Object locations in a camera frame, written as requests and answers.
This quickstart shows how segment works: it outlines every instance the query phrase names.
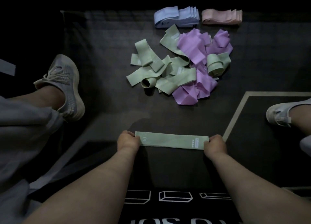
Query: sneaker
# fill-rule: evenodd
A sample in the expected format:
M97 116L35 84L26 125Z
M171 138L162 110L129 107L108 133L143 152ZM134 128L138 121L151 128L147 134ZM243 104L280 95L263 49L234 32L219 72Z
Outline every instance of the sneaker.
M57 55L48 74L34 82L36 89L46 84L57 87L65 94L65 104L57 110L65 121L77 121L82 118L85 107L78 93L79 71L69 57Z
M272 105L266 112L266 118L270 124L290 127L291 117L288 113L291 108L298 105L311 105L311 98L305 101Z

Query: hand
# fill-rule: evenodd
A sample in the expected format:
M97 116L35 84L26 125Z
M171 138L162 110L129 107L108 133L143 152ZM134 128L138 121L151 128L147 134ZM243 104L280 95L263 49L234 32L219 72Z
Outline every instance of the hand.
M135 152L138 151L138 148L141 144L140 137L135 136L133 132L123 131L118 139L118 151L123 148L132 148Z
M226 154L227 146L220 135L210 138L210 141L204 141L204 154L212 160L215 155Z

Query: foot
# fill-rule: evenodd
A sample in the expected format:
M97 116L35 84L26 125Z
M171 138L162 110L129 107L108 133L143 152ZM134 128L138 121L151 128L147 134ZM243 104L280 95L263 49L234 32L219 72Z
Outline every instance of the foot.
M298 105L311 105L311 98L305 101L272 105L266 112L266 118L270 124L290 127L292 120L289 111Z
M37 89L53 85L65 94L65 103L57 111L67 122L79 120L85 112L84 103L78 93L78 84L79 71L75 63L62 54L55 57L48 74L34 82Z

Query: person's left arm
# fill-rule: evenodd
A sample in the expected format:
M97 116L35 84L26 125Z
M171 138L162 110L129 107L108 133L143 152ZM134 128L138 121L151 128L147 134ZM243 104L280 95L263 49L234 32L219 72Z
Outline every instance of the person's left arm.
M124 131L107 162L47 199L23 224L118 223L140 138Z

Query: dark floor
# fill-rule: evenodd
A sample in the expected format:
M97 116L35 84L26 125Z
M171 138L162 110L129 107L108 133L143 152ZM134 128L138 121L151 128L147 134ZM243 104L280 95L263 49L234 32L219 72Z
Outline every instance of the dark floor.
M310 16L304 14L297 20L289 15L282 19L287 22L277 22L273 19L276 16L261 13L246 13L246 21L239 27L197 27L212 36L219 28L228 30L234 47L231 66L209 98L194 106L180 106L172 96L157 91L146 94L139 85L132 88L126 76L137 69L130 66L135 42L146 38L160 58L175 56L159 44L165 30L154 28L153 13L91 11L84 13L85 19L65 15L63 54L72 58L80 71L86 113L79 122L64 125L64 147L83 131L85 141L89 141L72 162L106 147L112 148L112 155L118 134L125 129L223 135L246 91L311 89ZM311 185L305 176L311 157L298 149L301 135L271 128L264 119L270 105L297 99L250 97L228 138L230 155L278 186ZM88 170L47 185L43 188L45 198ZM142 148L130 187L223 189L202 151L156 147Z

